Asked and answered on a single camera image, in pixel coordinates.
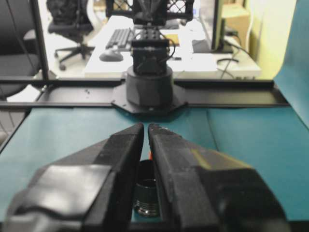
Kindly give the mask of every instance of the teal surface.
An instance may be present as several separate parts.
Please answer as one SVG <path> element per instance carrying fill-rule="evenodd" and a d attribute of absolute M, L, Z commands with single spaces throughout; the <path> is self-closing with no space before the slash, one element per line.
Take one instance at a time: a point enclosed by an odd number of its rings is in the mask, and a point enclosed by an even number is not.
<path fill-rule="evenodd" d="M 258 170 L 290 220 L 309 219 L 309 131 L 292 108 L 182 109 L 166 118 L 137 118 L 116 109 L 34 109 L 0 155 L 0 220 L 13 195 L 42 165 L 107 139 L 136 122 L 245 161 Z"/>
<path fill-rule="evenodd" d="M 280 91 L 309 127 L 309 1 L 298 0 L 285 60 L 275 78 Z"/>

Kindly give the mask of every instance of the computer keyboard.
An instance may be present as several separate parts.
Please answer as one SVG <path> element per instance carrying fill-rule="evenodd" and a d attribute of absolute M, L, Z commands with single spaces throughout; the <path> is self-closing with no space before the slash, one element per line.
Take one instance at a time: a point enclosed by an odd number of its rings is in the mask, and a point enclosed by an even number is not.
<path fill-rule="evenodd" d="M 133 38 L 134 32 L 131 29 L 116 29 L 105 48 L 117 46 L 119 51 L 129 51 Z"/>

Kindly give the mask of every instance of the black cylindrical object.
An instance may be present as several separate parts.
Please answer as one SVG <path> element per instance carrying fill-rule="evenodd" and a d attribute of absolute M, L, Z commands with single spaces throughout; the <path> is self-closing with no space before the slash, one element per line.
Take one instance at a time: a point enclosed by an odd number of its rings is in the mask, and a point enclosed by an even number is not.
<path fill-rule="evenodd" d="M 135 187 L 134 210 L 143 217 L 158 217 L 160 215 L 154 175 L 152 160 L 141 161 Z"/>
<path fill-rule="evenodd" d="M 138 75 L 130 67 L 126 78 L 126 98 L 144 107 L 164 107 L 173 101 L 173 71 L 162 75 Z"/>

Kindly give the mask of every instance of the desk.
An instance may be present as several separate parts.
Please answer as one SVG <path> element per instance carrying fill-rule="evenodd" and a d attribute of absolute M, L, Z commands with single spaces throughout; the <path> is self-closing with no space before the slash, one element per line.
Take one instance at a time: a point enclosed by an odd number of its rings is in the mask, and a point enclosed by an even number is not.
<path fill-rule="evenodd" d="M 133 64 L 133 58 L 130 52 L 122 52 L 124 60 L 121 62 L 102 62 L 99 56 L 105 51 L 115 29 L 133 28 L 131 19 L 122 16 L 112 16 L 107 25 L 94 38 L 94 44 L 97 44 L 90 60 L 84 70 L 85 77 L 90 78 L 121 78 L 123 72 Z M 168 61 L 168 65 L 174 71 L 174 78 L 191 79 L 219 79 L 227 62 L 217 65 L 217 60 L 222 58 L 231 58 L 231 54 L 193 54 L 192 40 L 204 39 L 205 34 L 200 23 L 196 20 L 190 22 L 186 27 L 180 27 L 179 30 L 161 30 L 163 34 L 178 34 L 180 47 L 177 47 L 175 57 L 181 57 L 181 61 Z M 233 38 L 227 38 L 231 43 L 236 43 Z M 261 74 L 261 69 L 244 52 L 240 52 L 236 59 L 239 63 L 231 62 L 228 71 L 236 78 L 253 79 Z M 228 74 L 224 79 L 231 79 Z"/>

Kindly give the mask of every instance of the mounting plate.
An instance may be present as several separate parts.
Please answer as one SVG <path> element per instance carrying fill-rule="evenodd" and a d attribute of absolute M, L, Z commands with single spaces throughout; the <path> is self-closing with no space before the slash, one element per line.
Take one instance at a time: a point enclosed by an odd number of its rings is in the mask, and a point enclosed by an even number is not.
<path fill-rule="evenodd" d="M 138 106 L 129 102 L 126 98 L 126 84 L 113 89 L 112 104 L 135 115 L 166 115 L 182 106 L 187 105 L 185 89 L 173 85 L 173 102 L 170 106 L 153 108 Z"/>

